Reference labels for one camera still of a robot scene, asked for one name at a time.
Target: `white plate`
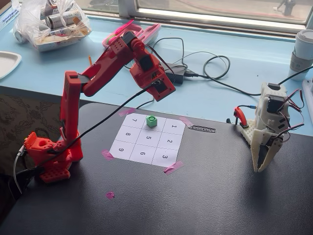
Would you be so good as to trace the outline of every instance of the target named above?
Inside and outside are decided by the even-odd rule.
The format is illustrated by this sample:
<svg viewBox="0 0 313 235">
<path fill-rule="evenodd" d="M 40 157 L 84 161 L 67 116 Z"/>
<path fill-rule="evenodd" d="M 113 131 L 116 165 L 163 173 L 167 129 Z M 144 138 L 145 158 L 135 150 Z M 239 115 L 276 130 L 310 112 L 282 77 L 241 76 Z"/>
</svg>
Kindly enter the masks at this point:
<svg viewBox="0 0 313 235">
<path fill-rule="evenodd" d="M 7 76 L 20 63 L 22 57 L 19 54 L 0 51 L 0 79 Z"/>
</svg>

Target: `pink tape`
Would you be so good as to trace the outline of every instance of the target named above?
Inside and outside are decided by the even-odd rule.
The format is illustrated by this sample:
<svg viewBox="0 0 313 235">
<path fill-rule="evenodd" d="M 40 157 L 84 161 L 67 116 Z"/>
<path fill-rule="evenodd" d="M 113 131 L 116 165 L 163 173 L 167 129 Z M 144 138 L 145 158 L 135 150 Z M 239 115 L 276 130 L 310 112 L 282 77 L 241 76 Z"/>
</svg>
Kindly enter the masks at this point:
<svg viewBox="0 0 313 235">
<path fill-rule="evenodd" d="M 185 125 L 186 125 L 187 127 L 193 126 L 193 124 L 191 123 L 191 121 L 189 121 L 186 117 L 179 117 L 179 118 L 180 118 L 180 120 L 181 120 L 183 123 L 185 123 Z"/>
<path fill-rule="evenodd" d="M 109 199 L 113 199 L 113 198 L 115 198 L 115 194 L 114 194 L 114 192 L 110 191 L 110 192 L 107 192 L 106 197 Z"/>
<path fill-rule="evenodd" d="M 172 174 L 174 171 L 178 170 L 182 166 L 184 166 L 184 164 L 181 161 L 175 162 L 173 165 L 165 168 L 164 173 L 167 175 Z"/>
<path fill-rule="evenodd" d="M 112 154 L 111 154 L 107 149 L 103 149 L 103 150 L 101 151 L 101 154 L 102 154 L 103 157 L 104 157 L 105 159 L 107 159 L 108 161 L 114 159 L 114 157 L 112 156 Z"/>
<path fill-rule="evenodd" d="M 119 114 L 121 117 L 123 117 L 123 116 L 126 116 L 126 115 L 128 115 L 128 114 L 132 114 L 132 113 L 134 113 L 135 111 L 136 111 L 136 109 L 131 108 L 131 109 L 127 109 L 127 110 L 124 110 L 124 111 L 122 111 L 122 112 L 119 112 L 118 114 Z"/>
</svg>

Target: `black table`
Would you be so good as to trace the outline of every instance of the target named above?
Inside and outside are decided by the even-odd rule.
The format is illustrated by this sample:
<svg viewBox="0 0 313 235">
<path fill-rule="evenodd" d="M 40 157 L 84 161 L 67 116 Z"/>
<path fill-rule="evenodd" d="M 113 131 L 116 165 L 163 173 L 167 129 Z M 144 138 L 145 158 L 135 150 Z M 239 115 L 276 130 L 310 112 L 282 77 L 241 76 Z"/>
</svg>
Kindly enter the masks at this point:
<svg viewBox="0 0 313 235">
<path fill-rule="evenodd" d="M 80 132 L 115 108 L 83 106 Z M 84 158 L 69 180 L 32 181 L 0 235 L 313 234 L 313 137 L 292 134 L 270 166 L 254 173 L 236 126 L 190 118 L 216 132 L 186 127 L 178 155 L 185 166 L 166 175 L 160 166 L 103 158 L 123 119 L 116 114 L 82 138 Z"/>
</svg>

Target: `window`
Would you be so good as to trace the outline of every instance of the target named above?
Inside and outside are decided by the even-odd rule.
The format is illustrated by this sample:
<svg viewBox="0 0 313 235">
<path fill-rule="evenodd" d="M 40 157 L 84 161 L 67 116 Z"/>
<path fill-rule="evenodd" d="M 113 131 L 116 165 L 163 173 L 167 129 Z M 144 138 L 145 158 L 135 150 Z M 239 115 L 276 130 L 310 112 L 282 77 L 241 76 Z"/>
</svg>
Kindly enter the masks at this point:
<svg viewBox="0 0 313 235">
<path fill-rule="evenodd" d="M 118 0 L 75 0 L 83 10 L 118 13 Z"/>
<path fill-rule="evenodd" d="M 139 8 L 305 24 L 312 0 L 137 0 Z"/>
<path fill-rule="evenodd" d="M 119 0 L 119 15 L 231 30 L 313 29 L 313 0 Z"/>
</svg>

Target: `blue windowsill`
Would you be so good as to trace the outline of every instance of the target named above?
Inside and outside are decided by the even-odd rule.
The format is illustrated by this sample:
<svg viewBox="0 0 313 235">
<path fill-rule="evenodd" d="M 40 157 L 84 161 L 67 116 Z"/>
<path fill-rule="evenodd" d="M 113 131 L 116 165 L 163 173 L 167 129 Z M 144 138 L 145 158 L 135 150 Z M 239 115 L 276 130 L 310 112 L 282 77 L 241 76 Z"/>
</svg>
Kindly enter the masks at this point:
<svg viewBox="0 0 313 235">
<path fill-rule="evenodd" d="M 0 80 L 0 86 L 28 91 L 62 95 L 65 71 L 82 72 L 89 66 L 88 55 L 95 61 L 104 51 L 102 40 L 126 20 L 90 17 L 93 32 L 81 42 L 60 50 L 39 53 L 30 44 L 16 43 L 11 22 L 0 31 L 0 50 L 18 53 L 21 63 L 8 76 Z M 143 28 L 151 25 L 141 23 Z M 185 43 L 185 55 L 195 51 L 209 51 L 217 55 L 228 56 L 231 60 L 230 70 L 221 81 L 240 88 L 249 93 L 259 93 L 262 82 L 278 83 L 288 75 L 291 52 L 294 40 L 271 38 L 267 36 L 248 35 L 234 32 L 218 32 L 208 29 L 187 28 L 183 26 L 163 25 L 158 39 L 163 37 L 182 37 Z M 172 63 L 181 58 L 181 42 L 179 40 L 163 40 L 156 50 L 162 58 Z M 189 69 L 202 74 L 204 62 L 211 56 L 198 53 L 185 58 Z M 223 63 L 212 61 L 207 66 L 211 76 L 223 72 Z M 284 84 L 288 94 L 302 88 L 301 82 L 288 81 Z M 230 90 L 213 81 L 202 78 L 188 78 L 176 91 L 160 102 L 142 107 L 146 110 L 175 115 L 203 118 L 225 122 L 227 118 L 234 121 L 233 109 L 240 104 L 257 104 L 257 99 Z M 137 86 L 126 68 L 93 97 L 81 95 L 82 99 L 115 104 L 122 104 L 127 98 L 138 92 Z M 151 99 L 143 94 L 129 103 L 129 107 Z M 293 99 L 300 104 L 299 98 Z M 243 110 L 248 119 L 254 118 L 254 110 Z M 298 124 L 302 117 L 290 109 L 291 124 Z M 305 126 L 294 131 L 313 136 L 313 125 L 307 106 L 303 108 Z"/>
</svg>

